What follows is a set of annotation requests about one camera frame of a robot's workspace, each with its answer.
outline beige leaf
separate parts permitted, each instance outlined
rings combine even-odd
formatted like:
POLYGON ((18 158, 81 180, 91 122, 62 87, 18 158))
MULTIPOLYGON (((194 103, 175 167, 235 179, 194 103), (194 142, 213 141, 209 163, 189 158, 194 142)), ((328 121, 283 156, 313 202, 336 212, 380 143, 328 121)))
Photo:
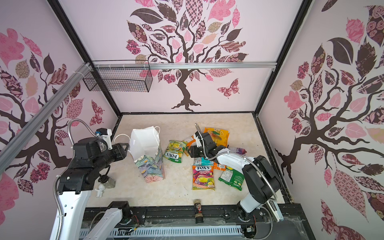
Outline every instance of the beige leaf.
POLYGON ((211 24, 209 25, 209 27, 208 27, 208 31, 209 31, 210 33, 214 33, 214 32, 216 32, 216 31, 220 28, 221 24, 222 24, 222 23, 220 23, 220 22, 214 22, 214 23, 211 23, 211 24))
POLYGON ((208 36, 206 36, 203 41, 201 41, 201 43, 203 44, 210 44, 211 42, 213 42, 213 40, 215 40, 217 34, 216 33, 212 33, 208 36))
POLYGON ((384 129, 382 128, 366 128, 368 134, 373 140, 379 143, 384 143, 384 129))
POLYGON ((28 78, 25 88, 28 97, 31 97, 37 93, 37 81, 34 74, 28 78))
POLYGON ((303 86, 303 82, 301 80, 296 80, 292 83, 291 85, 291 88, 294 90, 294 91, 298 91, 301 89, 301 87, 303 86))

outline tree mural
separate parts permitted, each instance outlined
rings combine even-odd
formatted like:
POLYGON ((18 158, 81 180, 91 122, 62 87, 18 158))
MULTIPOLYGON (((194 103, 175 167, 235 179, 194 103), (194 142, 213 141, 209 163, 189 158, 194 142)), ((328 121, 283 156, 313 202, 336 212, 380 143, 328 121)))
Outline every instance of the tree mural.
MULTIPOLYGON (((43 58, 40 48, 31 39, 23 37, 25 45, 30 49, 30 55, 23 56, 21 53, 25 46, 17 41, 18 33, 8 28, 7 34, 0 33, 0 58, 6 67, 0 66, 0 77, 4 83, 0 93, 0 116, 3 117, 2 120, 8 119, 0 121, 0 142, 5 145, 47 103, 49 97, 57 92, 54 86, 64 84, 68 78, 66 65, 62 64, 61 68, 55 70, 50 55, 43 58), (10 74, 13 70, 7 69, 8 63, 21 59, 25 60, 16 64, 16 74, 10 74)), ((33 195, 33 184, 46 180, 51 167, 60 168, 69 164, 71 159, 60 156, 58 146, 65 146, 63 139, 68 134, 64 128, 67 127, 68 120, 81 113, 83 99, 76 98, 80 89, 78 83, 36 132, 37 139, 32 139, 29 146, 20 151, 16 156, 16 159, 21 159, 20 163, 6 168, 18 168, 13 179, 22 191, 33 195)), ((89 107, 91 106, 95 115, 90 119, 90 124, 101 123, 104 110, 94 101, 89 103, 89 107)))
MULTIPOLYGON (((240 21, 240 12, 235 6, 235 0, 185 0, 184 12, 181 8, 183 0, 136 0, 142 6, 132 12, 131 16, 139 17, 144 24, 136 24, 128 21, 129 31, 138 41, 128 40, 127 49, 136 56, 136 63, 148 59, 151 63, 199 63, 199 62, 242 62, 248 54, 238 53, 246 42, 236 41, 241 29, 235 29, 240 21), (209 10, 207 20, 202 19, 203 13, 209 10), (139 54, 141 51, 149 52, 149 55, 139 54)), ((200 76, 213 81, 213 77, 222 77, 231 73, 229 69, 179 69, 179 70, 152 70, 152 75, 157 75, 159 82, 163 79, 167 83, 177 82, 177 87, 183 93, 183 100, 174 108, 184 106, 186 110, 192 111, 190 106, 200 106, 195 103, 187 90, 185 81, 187 79, 200 81, 200 76)), ((231 85, 229 88, 219 88, 218 91, 229 97, 238 93, 238 87, 231 85)))
POLYGON ((383 71, 379 74, 372 71, 375 65, 375 69, 384 66, 384 53, 377 61, 375 51, 375 47, 383 51, 384 7, 366 8, 369 11, 366 37, 363 38, 363 22, 348 19, 346 31, 352 42, 342 37, 332 38, 329 42, 333 45, 333 54, 326 53, 321 45, 310 64, 304 62, 299 66, 298 80, 292 83, 292 91, 284 97, 284 102, 293 110, 288 118, 292 119, 296 136, 288 155, 277 149, 276 152, 283 160, 283 173, 286 169, 293 183, 291 165, 303 145, 309 145, 308 154, 314 154, 314 163, 324 160, 326 184, 332 183, 334 172, 333 182, 346 202, 366 218, 364 195, 367 195, 371 207, 384 220, 383 195, 362 191, 360 187, 384 191, 382 184, 371 178, 381 174, 384 166, 367 163, 367 159, 360 161, 353 155, 369 152, 384 157, 380 149, 371 149, 368 145, 372 141, 384 143, 384 129, 377 126, 384 124, 384 107, 371 107, 372 103, 376 106, 384 101, 383 71), (339 68, 333 67, 334 60, 339 68), (335 169, 329 164, 332 158, 335 169), (367 176, 353 178, 349 175, 353 173, 367 176))

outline paper bag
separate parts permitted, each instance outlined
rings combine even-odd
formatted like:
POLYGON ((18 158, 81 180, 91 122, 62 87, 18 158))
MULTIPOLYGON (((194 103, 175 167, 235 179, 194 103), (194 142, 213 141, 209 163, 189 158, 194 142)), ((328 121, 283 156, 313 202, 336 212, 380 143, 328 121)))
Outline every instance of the paper bag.
POLYGON ((148 183, 165 178, 159 133, 153 126, 133 129, 129 140, 129 152, 148 183))

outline white figurine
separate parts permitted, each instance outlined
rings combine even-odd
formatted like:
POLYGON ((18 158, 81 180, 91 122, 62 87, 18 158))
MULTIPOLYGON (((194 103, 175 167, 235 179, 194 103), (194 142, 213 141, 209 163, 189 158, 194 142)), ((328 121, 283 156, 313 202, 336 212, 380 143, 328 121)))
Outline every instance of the white figurine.
POLYGON ((97 191, 97 196, 96 197, 102 197, 105 188, 106 187, 104 185, 100 184, 99 185, 99 189, 95 189, 97 191))

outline wallpaper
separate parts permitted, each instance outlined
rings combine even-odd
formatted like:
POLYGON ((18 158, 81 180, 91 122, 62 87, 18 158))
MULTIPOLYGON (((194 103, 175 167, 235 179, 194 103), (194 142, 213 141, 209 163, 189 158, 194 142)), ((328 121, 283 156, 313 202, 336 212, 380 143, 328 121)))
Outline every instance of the wallpaper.
POLYGON ((378 1, 316 2, 261 112, 316 239, 383 238, 383 29, 378 1))
MULTIPOLYGON (((0 28, 3 149, 72 74, 79 74, 74 71, 82 60, 47 2, 9 1, 0 16, 7 23, 0 28), (9 21, 15 11, 24 17, 9 21)), ((28 226, 18 232, 18 237, 49 237, 56 214, 51 189, 56 175, 72 157, 66 124, 73 118, 83 119, 92 130, 112 128, 117 119, 102 93, 89 92, 82 81, 73 88, 0 175, 2 237, 14 236, 12 226, 25 222, 28 226)), ((72 126, 75 141, 89 135, 78 122, 72 126)))
MULTIPOLYGON (((131 59, 152 64, 275 61, 300 3, 130 0, 106 6, 100 1, 61 2, 95 63, 131 59), (266 14, 265 9, 271 8, 278 20, 266 14), (96 19, 101 12, 108 18, 96 19), (85 25, 82 17, 94 20, 98 27, 85 25)), ((146 73, 139 75, 144 79, 146 73)), ((268 68, 152 70, 149 93, 111 94, 123 112, 254 111, 269 73, 268 68)))

